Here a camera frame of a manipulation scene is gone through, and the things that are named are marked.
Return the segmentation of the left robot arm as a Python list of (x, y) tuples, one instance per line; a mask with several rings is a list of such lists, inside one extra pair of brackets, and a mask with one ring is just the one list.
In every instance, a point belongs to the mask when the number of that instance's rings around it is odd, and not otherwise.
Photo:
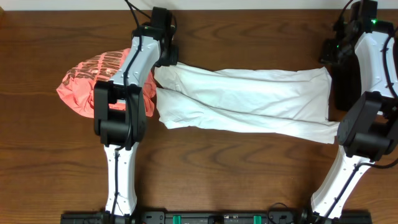
[(146, 132), (144, 84), (153, 67), (177, 64), (173, 20), (170, 10), (154, 7), (150, 21), (132, 32), (131, 49), (121, 68), (94, 87), (94, 130), (108, 161), (105, 210), (114, 219), (131, 217), (137, 205), (133, 172), (137, 147)]

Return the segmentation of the white t-shirt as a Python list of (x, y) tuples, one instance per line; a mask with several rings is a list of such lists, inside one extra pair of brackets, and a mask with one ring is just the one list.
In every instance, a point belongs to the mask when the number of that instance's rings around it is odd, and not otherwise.
[(331, 76), (311, 70), (209, 71), (182, 63), (156, 68), (156, 108), (169, 129), (197, 127), (236, 133), (277, 133), (332, 144)]

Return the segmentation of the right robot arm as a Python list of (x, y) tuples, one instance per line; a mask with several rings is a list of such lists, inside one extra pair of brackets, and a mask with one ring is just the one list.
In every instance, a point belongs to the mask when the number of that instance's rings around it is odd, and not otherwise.
[(345, 111), (337, 130), (338, 152), (299, 223), (371, 223), (368, 212), (344, 212), (360, 178), (379, 168), (397, 146), (397, 28), (377, 18), (377, 2), (350, 1), (319, 61), (329, 65), (335, 106)]

